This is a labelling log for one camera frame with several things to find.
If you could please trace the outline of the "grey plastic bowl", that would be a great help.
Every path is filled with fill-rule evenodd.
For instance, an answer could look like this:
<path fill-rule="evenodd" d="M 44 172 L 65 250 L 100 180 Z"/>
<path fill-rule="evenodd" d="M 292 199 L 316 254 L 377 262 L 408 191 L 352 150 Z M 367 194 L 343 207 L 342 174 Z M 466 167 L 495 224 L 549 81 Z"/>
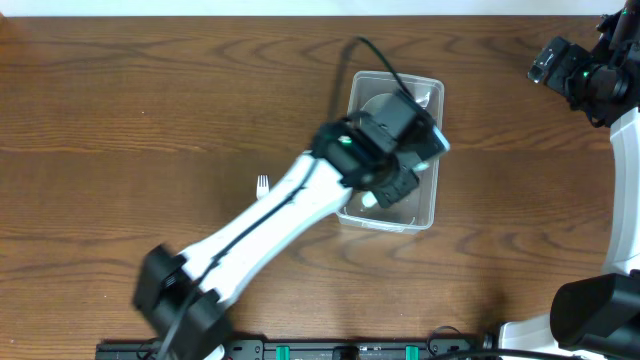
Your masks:
<path fill-rule="evenodd" d="M 393 97 L 392 93 L 383 93 L 376 95 L 369 99 L 362 107 L 361 110 L 371 115 L 375 115 L 379 112 L 385 103 Z"/>

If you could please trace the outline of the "white plastic cup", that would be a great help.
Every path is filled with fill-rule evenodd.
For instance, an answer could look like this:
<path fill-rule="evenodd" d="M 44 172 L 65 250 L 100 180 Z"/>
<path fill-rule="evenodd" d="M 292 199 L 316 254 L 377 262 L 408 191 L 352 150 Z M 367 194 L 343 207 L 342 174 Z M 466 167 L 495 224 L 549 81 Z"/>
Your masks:
<path fill-rule="evenodd" d="M 363 208 L 366 208 L 366 209 L 372 208 L 377 203 L 378 201 L 372 192 L 366 192 L 361 197 L 361 204 Z"/>

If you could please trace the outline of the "white plastic fork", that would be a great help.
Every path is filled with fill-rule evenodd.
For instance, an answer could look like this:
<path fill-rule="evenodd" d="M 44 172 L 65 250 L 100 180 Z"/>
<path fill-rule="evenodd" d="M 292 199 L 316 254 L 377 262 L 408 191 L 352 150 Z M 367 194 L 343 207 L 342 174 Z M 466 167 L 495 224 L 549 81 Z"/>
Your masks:
<path fill-rule="evenodd" d="M 256 199 L 261 200 L 270 192 L 269 176 L 261 174 L 257 177 L 256 182 Z"/>

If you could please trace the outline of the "mint green plastic spoon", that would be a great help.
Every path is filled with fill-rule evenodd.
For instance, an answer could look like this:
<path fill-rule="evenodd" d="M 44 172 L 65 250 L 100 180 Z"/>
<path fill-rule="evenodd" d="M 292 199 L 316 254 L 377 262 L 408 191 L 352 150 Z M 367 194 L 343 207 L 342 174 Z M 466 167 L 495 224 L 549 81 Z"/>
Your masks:
<path fill-rule="evenodd" d="M 425 171 L 426 169 L 428 169 L 430 167 L 430 163 L 429 162 L 421 162 L 419 164 L 416 164 L 412 170 L 416 173 L 418 172 L 422 172 Z"/>

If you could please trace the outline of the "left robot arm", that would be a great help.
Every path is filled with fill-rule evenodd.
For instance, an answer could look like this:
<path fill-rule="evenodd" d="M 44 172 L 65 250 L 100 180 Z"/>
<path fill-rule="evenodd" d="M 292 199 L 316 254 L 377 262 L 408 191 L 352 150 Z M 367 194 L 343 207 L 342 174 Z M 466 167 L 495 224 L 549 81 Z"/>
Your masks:
<path fill-rule="evenodd" d="M 134 307 L 161 342 L 155 359 L 220 359 L 232 332 L 226 312 L 257 273 L 353 192 L 389 208 L 420 185 L 416 167 L 450 149 L 436 120 L 408 93 L 374 114 L 322 124 L 308 150 L 261 199 L 177 254 L 159 245 L 143 259 Z"/>

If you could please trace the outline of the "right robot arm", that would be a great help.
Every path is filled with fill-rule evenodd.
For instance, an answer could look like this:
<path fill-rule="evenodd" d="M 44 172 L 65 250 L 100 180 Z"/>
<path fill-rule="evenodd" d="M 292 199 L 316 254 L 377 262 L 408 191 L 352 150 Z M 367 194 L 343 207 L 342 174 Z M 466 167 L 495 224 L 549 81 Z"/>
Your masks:
<path fill-rule="evenodd" d="M 611 237 L 598 276 L 559 288 L 545 315 L 507 322 L 494 359 L 639 356 L 639 1 L 603 16 L 592 50 L 553 38 L 528 77 L 610 131 L 615 189 Z"/>

